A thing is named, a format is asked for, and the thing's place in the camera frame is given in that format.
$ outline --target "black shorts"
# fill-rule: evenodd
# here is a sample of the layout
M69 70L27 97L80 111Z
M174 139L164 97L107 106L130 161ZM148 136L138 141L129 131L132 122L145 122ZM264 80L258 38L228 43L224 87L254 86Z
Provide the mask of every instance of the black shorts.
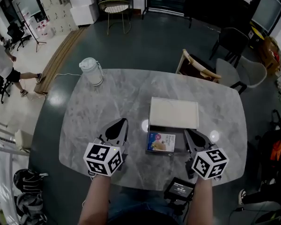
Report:
M7 76L6 80L10 81L12 83L18 83L20 80L20 75L21 73L18 72L17 70L13 70L11 71L11 73Z

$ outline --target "open box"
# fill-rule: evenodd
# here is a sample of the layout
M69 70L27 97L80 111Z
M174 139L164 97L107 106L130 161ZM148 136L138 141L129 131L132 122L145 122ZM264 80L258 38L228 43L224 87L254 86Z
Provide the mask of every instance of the open box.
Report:
M147 151L185 153L186 128L199 127L198 103L152 97L148 121ZM174 149L171 147L175 136Z

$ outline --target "jeans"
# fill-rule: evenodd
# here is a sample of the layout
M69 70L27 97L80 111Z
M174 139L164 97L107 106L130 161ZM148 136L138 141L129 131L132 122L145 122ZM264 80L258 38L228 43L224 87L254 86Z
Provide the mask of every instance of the jeans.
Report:
M265 185L260 192L246 195L243 204L274 201L281 205L281 186L279 184Z
M120 194L116 201L111 202L108 211L108 222L126 214L127 212L154 210L172 217L179 225L183 225L182 218L174 214L174 210L167 206L160 197L153 197L145 202L135 201L126 194Z

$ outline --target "person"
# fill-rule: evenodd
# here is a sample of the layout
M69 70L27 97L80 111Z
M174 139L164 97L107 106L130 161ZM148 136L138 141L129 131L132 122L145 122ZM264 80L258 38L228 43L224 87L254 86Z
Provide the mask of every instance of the person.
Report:
M28 92L23 89L20 84L20 79L36 78L37 84L43 79L42 73L20 73L13 68L13 62L17 58L10 54L2 45L0 45L0 76L7 81L13 82L15 86L20 90L21 97L24 97Z
M247 195L242 189L238 194L238 204L261 203L266 201L277 202L281 205L281 176L277 178L276 183L263 185L260 192Z
M111 178L97 175L87 194L81 211L79 225L182 225L180 217L174 215L173 209L166 206L164 199L161 204L156 202L141 202L130 206L119 206L111 203L114 208L109 209L109 190ZM211 225L213 219L212 183L211 180L198 178L192 203L188 211L188 225Z

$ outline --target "box lid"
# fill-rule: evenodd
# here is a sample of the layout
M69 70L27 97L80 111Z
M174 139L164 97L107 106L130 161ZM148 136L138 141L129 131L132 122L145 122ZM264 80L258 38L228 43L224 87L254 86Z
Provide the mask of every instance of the box lid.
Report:
M197 129L199 127L198 103L152 97L149 125Z

